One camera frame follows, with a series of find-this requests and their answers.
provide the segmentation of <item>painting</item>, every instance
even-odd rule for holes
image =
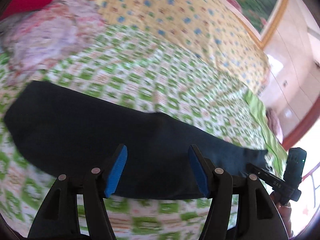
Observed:
[[[286,8],[288,0],[221,0],[245,24],[263,47]]]

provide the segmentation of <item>metal pin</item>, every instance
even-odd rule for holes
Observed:
[[[258,177],[255,174],[250,174],[249,178],[252,179],[252,180],[257,180]]]
[[[58,177],[58,180],[65,180],[67,178],[66,174],[61,174],[59,177]]]
[[[217,174],[222,174],[222,173],[223,173],[223,169],[221,169],[221,168],[216,168],[216,169],[214,170],[214,172],[217,173]]]
[[[100,172],[100,168],[93,168],[91,170],[91,173],[93,173],[93,174],[98,174],[99,172]]]

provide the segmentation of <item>green cloth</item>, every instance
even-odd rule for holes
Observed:
[[[275,175],[279,178],[282,178],[288,154],[277,141],[275,135],[271,132],[267,125],[266,107],[264,106],[263,102],[251,92],[251,90],[247,91],[244,96],[244,100],[249,105],[250,114],[262,128],[262,135],[266,142],[266,148],[273,156],[272,167],[275,169]]]

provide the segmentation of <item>hand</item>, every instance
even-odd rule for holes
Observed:
[[[272,192],[270,194],[270,198],[272,199],[272,201],[274,202],[275,201],[275,194],[274,192]],[[276,205],[276,208],[282,218],[282,221],[284,223],[284,226],[285,226],[285,229],[287,230],[287,233],[288,233],[288,236],[289,238],[292,237],[293,233],[292,233],[292,230],[291,230],[291,205],[290,205],[290,202],[286,205],[286,206],[283,206],[281,205],[280,203],[275,203]]]

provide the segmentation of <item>black clamp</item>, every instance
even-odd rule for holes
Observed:
[[[115,192],[127,160],[127,147],[119,145],[111,158],[82,177],[61,174],[41,204],[28,238],[81,237],[76,195],[83,194],[90,238],[116,240],[103,198]]]
[[[196,145],[190,146],[188,155],[199,190],[212,198],[199,240],[288,239],[273,201],[255,174],[231,176],[204,158]],[[237,223],[233,230],[227,230],[232,194],[239,195]]]
[[[301,148],[291,148],[287,158],[287,166],[284,179],[277,178],[273,174],[248,163],[247,171],[257,175],[275,191],[275,203],[286,205],[289,200],[298,201],[301,191],[298,189],[302,181],[302,171],[307,158],[307,152]]]

